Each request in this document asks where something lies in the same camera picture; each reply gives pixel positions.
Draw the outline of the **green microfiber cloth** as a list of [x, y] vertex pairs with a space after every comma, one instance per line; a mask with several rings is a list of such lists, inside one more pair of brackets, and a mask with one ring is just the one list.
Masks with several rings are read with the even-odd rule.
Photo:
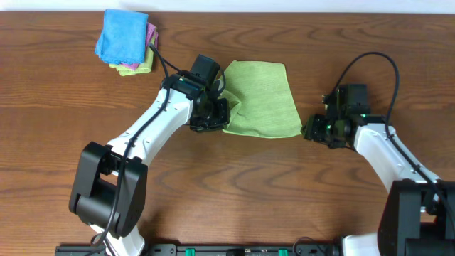
[[225, 70], [230, 123], [224, 132], [281, 139], [300, 134], [301, 119], [282, 63], [234, 60]]

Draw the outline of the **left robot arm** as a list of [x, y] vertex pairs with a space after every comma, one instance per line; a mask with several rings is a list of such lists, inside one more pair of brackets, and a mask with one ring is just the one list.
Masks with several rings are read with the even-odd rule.
[[105, 145], [90, 142], [82, 150], [69, 210], [96, 232], [90, 242], [96, 252], [144, 253], [137, 223], [149, 166], [178, 128], [211, 132], [228, 124], [225, 86], [225, 78], [186, 70], [164, 78], [152, 105], [131, 127]]

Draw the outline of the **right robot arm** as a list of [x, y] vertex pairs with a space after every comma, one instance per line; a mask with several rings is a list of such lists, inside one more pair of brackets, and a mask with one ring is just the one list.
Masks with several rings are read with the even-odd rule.
[[342, 255], [454, 254], [454, 182], [424, 167], [383, 116], [327, 106], [325, 114], [311, 115], [301, 132], [331, 149], [360, 154], [387, 190], [377, 231], [344, 237]]

